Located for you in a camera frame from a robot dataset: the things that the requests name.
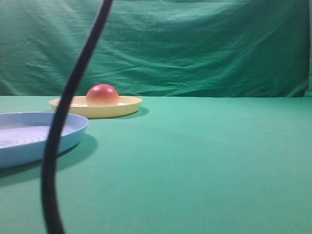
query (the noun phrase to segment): black cable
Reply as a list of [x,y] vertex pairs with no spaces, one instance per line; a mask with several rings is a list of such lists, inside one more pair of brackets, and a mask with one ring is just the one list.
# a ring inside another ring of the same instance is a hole
[[113,0],[103,0],[102,2],[89,37],[65,86],[49,131],[41,169],[41,202],[46,229],[49,234],[65,234],[59,214],[55,183],[60,135],[70,104],[107,21],[112,3]]

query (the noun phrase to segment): green table surface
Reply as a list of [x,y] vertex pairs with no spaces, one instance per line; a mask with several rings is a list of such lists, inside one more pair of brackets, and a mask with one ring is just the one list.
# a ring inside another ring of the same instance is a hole
[[[0,97],[0,112],[53,97]],[[0,233],[43,234],[40,162],[0,170]],[[145,97],[58,160],[70,234],[311,234],[312,99]]]

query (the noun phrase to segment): plastic plate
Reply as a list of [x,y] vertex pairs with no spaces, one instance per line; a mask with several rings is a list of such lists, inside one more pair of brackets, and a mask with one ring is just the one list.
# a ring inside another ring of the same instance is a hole
[[[50,105],[55,111],[59,99],[51,100]],[[120,96],[119,105],[114,106],[87,106],[85,96],[75,96],[69,113],[82,115],[87,118],[117,117],[137,112],[141,107],[142,99],[138,97]]]
[[[0,168],[42,159],[54,113],[26,112],[0,114]],[[59,152],[79,143],[89,120],[68,114]]]

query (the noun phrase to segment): apple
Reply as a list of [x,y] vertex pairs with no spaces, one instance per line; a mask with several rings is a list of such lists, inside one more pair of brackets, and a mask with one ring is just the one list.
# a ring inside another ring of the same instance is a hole
[[88,106],[118,105],[119,94],[112,85],[98,84],[88,91],[86,102]]

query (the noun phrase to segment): blue plate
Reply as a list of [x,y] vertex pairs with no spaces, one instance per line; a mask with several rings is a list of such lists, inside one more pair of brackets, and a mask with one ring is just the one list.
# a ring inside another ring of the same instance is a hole
[[[50,112],[0,114],[0,168],[42,159],[53,115]],[[60,153],[79,143],[88,123],[83,116],[68,114]]]

